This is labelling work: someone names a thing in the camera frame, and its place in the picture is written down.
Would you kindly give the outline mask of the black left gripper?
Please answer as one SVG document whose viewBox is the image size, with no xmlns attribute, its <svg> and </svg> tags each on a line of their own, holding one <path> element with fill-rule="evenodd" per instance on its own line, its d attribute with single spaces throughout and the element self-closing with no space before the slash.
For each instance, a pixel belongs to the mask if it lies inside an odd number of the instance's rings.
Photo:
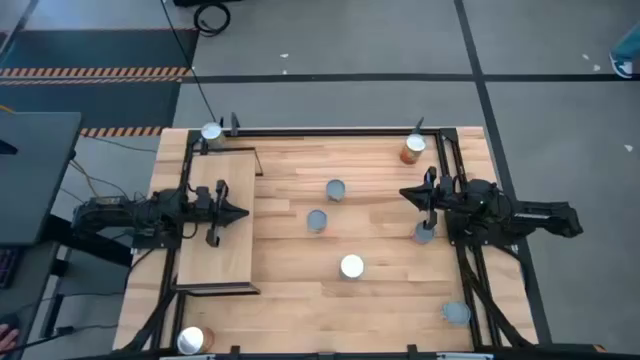
<svg viewBox="0 0 640 360">
<path fill-rule="evenodd" d="M 218 228 L 220 227 L 219 221 L 221 219 L 222 202 L 226 199 L 226 196 L 228 195 L 228 186 L 225 180 L 218 180 L 216 182 L 215 193 L 216 193 L 216 196 L 215 196 L 215 199 L 213 200 L 212 210 L 211 210 L 212 212 L 211 226 L 208 229 L 207 235 L 206 235 L 206 242 L 211 247 L 218 247 L 220 242 L 219 236 L 218 236 Z M 226 225 L 230 225 L 233 222 L 240 220 L 242 218 L 245 218 L 249 215 L 248 210 L 237 207 L 231 204 L 229 201 L 226 202 L 226 210 L 228 212 L 234 212 L 226 215 Z"/>
</svg>

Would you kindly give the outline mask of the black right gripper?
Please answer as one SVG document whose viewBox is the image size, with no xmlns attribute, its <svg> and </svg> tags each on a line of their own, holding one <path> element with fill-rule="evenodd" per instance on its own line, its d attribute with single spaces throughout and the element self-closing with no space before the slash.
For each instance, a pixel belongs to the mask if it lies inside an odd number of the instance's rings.
<svg viewBox="0 0 640 360">
<path fill-rule="evenodd" d="M 436 183 L 437 169 L 435 167 L 428 168 L 424 180 L 426 183 L 415 187 L 401 188 L 399 193 L 417 209 L 428 209 L 428 219 L 425 222 L 429 227 L 435 228 L 437 225 L 435 209 L 447 209 L 444 205 L 447 196 L 442 196 L 440 193 L 439 183 Z"/>
</svg>

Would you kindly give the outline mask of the corn can orange label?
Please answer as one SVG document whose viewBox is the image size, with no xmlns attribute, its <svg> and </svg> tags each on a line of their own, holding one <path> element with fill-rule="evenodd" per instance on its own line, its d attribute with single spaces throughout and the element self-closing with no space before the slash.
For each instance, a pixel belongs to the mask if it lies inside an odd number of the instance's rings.
<svg viewBox="0 0 640 360">
<path fill-rule="evenodd" d="M 400 160 L 405 164 L 415 164 L 426 149 L 426 140 L 420 134 L 409 135 L 400 152 Z"/>
</svg>

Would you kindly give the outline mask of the peaches can purple label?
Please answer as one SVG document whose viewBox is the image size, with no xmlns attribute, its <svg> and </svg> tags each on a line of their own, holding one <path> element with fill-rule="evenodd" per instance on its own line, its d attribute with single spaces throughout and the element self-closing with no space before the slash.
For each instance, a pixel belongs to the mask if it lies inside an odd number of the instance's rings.
<svg viewBox="0 0 640 360">
<path fill-rule="evenodd" d="M 314 209 L 307 215 L 307 230 L 311 233 L 321 233 L 328 223 L 327 214 L 319 209 Z"/>
</svg>

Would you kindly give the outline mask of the tin can yellowish label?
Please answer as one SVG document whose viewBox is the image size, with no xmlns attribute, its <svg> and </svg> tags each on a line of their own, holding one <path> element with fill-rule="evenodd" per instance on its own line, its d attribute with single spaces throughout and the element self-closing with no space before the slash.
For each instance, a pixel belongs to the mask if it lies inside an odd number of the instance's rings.
<svg viewBox="0 0 640 360">
<path fill-rule="evenodd" d="M 216 122 L 206 123 L 201 128 L 201 138 L 209 148 L 223 147 L 226 136 L 223 128 Z"/>
</svg>

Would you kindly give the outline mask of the tin can grey lid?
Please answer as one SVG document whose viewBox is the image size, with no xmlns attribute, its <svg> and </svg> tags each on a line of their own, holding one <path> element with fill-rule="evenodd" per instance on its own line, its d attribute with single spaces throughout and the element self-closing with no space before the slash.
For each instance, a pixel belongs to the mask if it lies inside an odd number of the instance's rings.
<svg viewBox="0 0 640 360">
<path fill-rule="evenodd" d="M 365 264 L 363 259 L 358 255 L 349 254 L 341 259 L 339 274 L 342 279 L 357 280 L 363 275 L 364 269 Z"/>
</svg>

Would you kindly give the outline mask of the carrots can white label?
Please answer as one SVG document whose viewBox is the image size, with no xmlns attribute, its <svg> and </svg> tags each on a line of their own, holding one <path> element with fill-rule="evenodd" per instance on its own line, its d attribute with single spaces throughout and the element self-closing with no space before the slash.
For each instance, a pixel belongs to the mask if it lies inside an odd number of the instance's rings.
<svg viewBox="0 0 640 360">
<path fill-rule="evenodd" d="M 452 325 L 466 326 L 471 319 L 471 310 L 462 302 L 448 302 L 441 307 L 444 319 Z"/>
</svg>

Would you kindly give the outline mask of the wide can brown label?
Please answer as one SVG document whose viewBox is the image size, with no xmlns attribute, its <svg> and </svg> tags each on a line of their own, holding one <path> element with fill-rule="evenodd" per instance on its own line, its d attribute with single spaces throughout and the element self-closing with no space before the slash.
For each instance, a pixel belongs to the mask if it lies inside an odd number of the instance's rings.
<svg viewBox="0 0 640 360">
<path fill-rule="evenodd" d="M 178 352 L 183 355 L 206 353 L 215 341 L 214 332 L 208 327 L 188 327 L 183 329 L 177 337 Z"/>
</svg>

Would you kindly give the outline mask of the wooden shelf black metal legs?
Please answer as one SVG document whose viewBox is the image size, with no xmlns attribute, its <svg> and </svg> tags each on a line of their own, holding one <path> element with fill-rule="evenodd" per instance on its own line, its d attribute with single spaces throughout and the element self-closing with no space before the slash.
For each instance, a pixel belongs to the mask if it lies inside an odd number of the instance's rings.
<svg viewBox="0 0 640 360">
<path fill-rule="evenodd" d="M 207 186 L 214 191 L 216 182 L 225 180 L 229 187 L 227 200 L 250 215 L 221 228 L 217 248 L 205 241 L 208 223 L 183 226 L 186 235 L 197 235 L 181 241 L 176 283 L 179 291 L 202 296 L 259 292 L 251 284 L 255 182 L 259 173 L 257 156 L 249 149 L 197 154 L 190 161 L 188 186 Z"/>
</svg>

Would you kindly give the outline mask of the orange black hazard tape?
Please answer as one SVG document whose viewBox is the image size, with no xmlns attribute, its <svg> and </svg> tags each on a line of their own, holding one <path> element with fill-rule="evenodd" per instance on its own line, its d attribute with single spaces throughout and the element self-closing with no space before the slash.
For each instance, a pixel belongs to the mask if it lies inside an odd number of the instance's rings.
<svg viewBox="0 0 640 360">
<path fill-rule="evenodd" d="M 0 85 L 119 84 L 181 82 L 188 67 L 0 68 Z"/>
<path fill-rule="evenodd" d="M 152 137 L 159 136 L 164 128 L 162 126 L 145 127 L 110 127 L 110 128 L 83 128 L 80 134 L 84 137 Z"/>
</svg>

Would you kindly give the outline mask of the black keyboard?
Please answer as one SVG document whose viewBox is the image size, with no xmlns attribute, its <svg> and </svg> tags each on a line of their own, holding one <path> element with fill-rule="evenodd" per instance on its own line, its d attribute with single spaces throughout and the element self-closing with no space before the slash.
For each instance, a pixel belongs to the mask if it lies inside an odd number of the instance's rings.
<svg viewBox="0 0 640 360">
<path fill-rule="evenodd" d="M 20 248 L 0 248 L 0 289 L 6 289 L 11 286 L 19 265 L 20 256 Z"/>
</svg>

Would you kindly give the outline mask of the person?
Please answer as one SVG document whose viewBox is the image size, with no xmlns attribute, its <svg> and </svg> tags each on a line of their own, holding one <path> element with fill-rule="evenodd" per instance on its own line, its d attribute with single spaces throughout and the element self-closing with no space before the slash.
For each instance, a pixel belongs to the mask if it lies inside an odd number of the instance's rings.
<svg viewBox="0 0 640 360">
<path fill-rule="evenodd" d="M 640 56 L 640 21 L 609 52 L 614 73 L 623 79 L 631 79 L 633 61 L 637 56 Z"/>
</svg>

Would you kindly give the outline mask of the person's hand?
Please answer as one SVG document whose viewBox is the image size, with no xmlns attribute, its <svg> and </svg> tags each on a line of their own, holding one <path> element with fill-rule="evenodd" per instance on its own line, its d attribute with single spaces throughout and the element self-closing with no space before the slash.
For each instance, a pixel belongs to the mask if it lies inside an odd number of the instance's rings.
<svg viewBox="0 0 640 360">
<path fill-rule="evenodd" d="M 19 329 L 13 325 L 0 324 L 0 352 L 11 350 L 16 346 Z"/>
</svg>

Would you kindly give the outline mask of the black aluminium table frame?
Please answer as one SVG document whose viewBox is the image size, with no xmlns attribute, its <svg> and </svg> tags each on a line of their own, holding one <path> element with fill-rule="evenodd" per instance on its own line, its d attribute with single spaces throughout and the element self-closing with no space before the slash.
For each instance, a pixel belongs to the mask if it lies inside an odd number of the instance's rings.
<svg viewBox="0 0 640 360">
<path fill-rule="evenodd" d="M 425 132 L 419 160 L 400 160 L 405 128 L 245 129 L 223 147 L 209 148 L 196 129 L 162 132 L 148 193 L 187 184 L 197 154 L 253 150 L 255 182 L 251 284 L 257 294 L 202 296 L 176 287 L 180 247 L 152 248 L 133 256 L 111 352 L 76 360 L 188 360 L 176 340 L 188 327 L 208 327 L 215 341 L 198 358 L 213 360 L 437 360 L 438 352 L 494 355 L 495 360 L 584 360 L 593 345 L 542 344 L 519 263 L 492 245 L 455 244 L 444 212 L 437 210 L 435 237 L 411 239 L 428 219 L 401 188 L 423 183 L 428 168 L 459 175 L 465 183 L 492 176 L 479 128 Z M 326 185 L 339 179 L 341 202 Z M 328 216 L 321 233 L 307 230 L 307 215 Z M 342 279 L 341 259 L 360 256 L 357 280 Z M 448 302 L 471 310 L 466 326 L 441 314 Z M 240 356 L 230 358 L 233 345 Z"/>
</svg>

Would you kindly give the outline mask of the white bar on frame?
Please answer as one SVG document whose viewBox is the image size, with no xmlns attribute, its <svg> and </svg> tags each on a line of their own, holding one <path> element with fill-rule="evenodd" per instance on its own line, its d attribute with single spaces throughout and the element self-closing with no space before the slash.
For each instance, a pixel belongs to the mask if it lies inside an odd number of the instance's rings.
<svg viewBox="0 0 640 360">
<path fill-rule="evenodd" d="M 437 360 L 495 360 L 492 354 L 468 352 L 438 352 Z"/>
</svg>

